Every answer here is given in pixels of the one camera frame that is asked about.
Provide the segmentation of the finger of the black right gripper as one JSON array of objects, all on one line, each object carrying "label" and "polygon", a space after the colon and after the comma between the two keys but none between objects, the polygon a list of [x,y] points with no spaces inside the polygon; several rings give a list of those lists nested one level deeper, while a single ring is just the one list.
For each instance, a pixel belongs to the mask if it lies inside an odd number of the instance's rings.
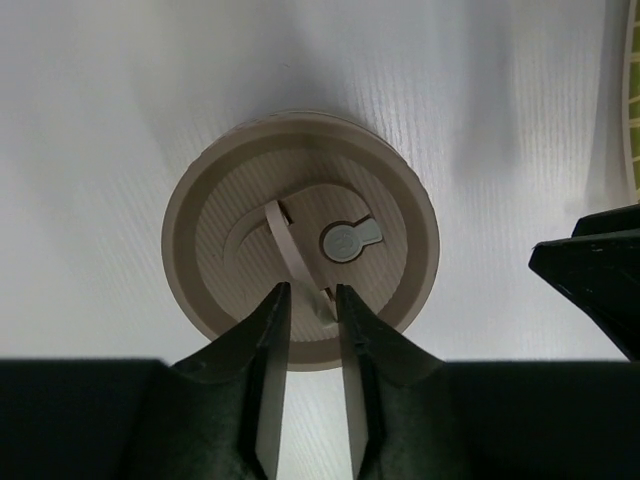
[{"label": "finger of the black right gripper", "polygon": [[538,243],[529,268],[639,359],[639,206],[582,217],[570,237]]}]

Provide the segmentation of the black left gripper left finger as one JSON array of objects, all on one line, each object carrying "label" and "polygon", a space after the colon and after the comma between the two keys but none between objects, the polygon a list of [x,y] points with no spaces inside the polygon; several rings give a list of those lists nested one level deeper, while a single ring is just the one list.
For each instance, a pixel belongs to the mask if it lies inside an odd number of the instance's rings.
[{"label": "black left gripper left finger", "polygon": [[1,364],[5,479],[272,479],[282,428],[290,287],[218,339],[151,359]]}]

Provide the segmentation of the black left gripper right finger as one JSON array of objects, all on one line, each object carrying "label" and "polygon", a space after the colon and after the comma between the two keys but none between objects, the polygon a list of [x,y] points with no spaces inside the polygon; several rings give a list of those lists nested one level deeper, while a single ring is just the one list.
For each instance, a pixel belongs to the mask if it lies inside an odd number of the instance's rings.
[{"label": "black left gripper right finger", "polygon": [[440,360],[336,291],[357,479],[635,479],[639,367]]}]

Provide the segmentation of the round brown lunch box lid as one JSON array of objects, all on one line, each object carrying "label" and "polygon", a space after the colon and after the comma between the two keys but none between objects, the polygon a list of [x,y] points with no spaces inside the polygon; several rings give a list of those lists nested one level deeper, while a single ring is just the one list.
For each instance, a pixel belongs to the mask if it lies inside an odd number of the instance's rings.
[{"label": "round brown lunch box lid", "polygon": [[161,252],[178,305],[209,339],[288,282],[289,367],[321,371],[341,363],[337,286],[404,331],[432,291],[440,235],[426,188],[387,141],[292,110],[236,126],[188,166]]}]

